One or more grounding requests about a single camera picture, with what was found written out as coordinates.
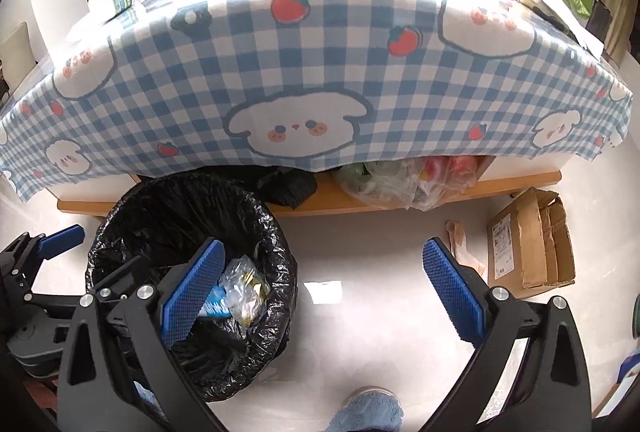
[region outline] white floor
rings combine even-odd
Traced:
[[[577,320],[594,405],[614,383],[620,362],[638,345],[631,335],[632,308],[640,293],[638,171],[640,152],[628,139],[593,163],[575,158],[556,187],[568,214],[577,270],[576,284],[559,292]],[[283,220],[300,266],[291,341],[256,382],[212,405],[218,417],[234,432],[320,431],[354,389],[382,385],[404,407],[403,430],[418,430],[472,353],[458,339],[422,272],[422,243],[436,235],[445,238],[445,221],[457,219],[465,225],[470,251],[486,261],[486,221],[509,201],[470,201],[427,213]],[[23,231],[49,234],[76,222],[88,236],[98,225],[91,217],[58,212],[48,192],[22,205],[1,181],[0,248]],[[87,238],[81,248],[46,263],[35,290],[84,292],[89,245]],[[339,288],[337,283],[324,290],[304,285],[326,281],[340,281]],[[546,301],[551,295],[539,298]],[[514,358],[509,374],[516,367]],[[507,386],[501,387],[498,396],[504,397]]]

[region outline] black garbage bag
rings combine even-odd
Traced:
[[[271,291],[260,316],[243,336],[233,319],[197,319],[172,352],[207,401],[230,398],[249,385],[289,339],[298,294],[298,265],[280,226],[254,195],[207,171],[149,179],[127,192],[95,235],[89,250],[86,287],[91,289],[138,255],[152,265],[158,282],[187,262],[207,237],[225,246],[227,264],[251,257]],[[139,364],[132,375],[148,388]]]
[[[257,165],[224,165],[203,167],[242,187],[265,203],[297,208],[318,189],[316,176],[306,170],[287,167],[262,167]]]

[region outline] cardboard box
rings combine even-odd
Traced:
[[[489,286],[529,298],[575,282],[566,213],[556,192],[527,190],[489,221]]]

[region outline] foot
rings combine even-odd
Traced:
[[[363,387],[349,396],[325,432],[398,432],[403,415],[393,392],[381,387]]]

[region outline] tablecloth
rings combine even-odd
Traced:
[[[21,199],[204,165],[550,152],[622,141],[632,95],[513,0],[146,0],[0,113]]]

